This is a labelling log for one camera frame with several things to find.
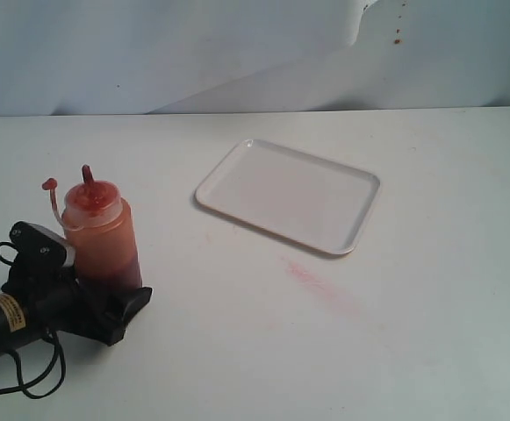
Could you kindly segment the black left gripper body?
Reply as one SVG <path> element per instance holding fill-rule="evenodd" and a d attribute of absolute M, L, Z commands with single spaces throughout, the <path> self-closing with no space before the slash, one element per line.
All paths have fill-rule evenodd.
<path fill-rule="evenodd" d="M 20 304 L 25 327 L 11 334 L 24 346 L 60 331 L 112 346 L 119 341 L 119 322 L 106 314 L 107 295 L 80 285 L 72 267 L 35 274 L 16 259 L 1 291 Z"/>

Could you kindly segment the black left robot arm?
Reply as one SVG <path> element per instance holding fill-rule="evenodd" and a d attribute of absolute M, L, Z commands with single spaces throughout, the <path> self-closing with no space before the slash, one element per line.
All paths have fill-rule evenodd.
<path fill-rule="evenodd" d="M 16 259 L 0 292 L 0 356 L 53 331 L 113 346 L 152 295 L 150 287 L 94 292 L 79 284 L 72 267 L 37 268 Z"/>

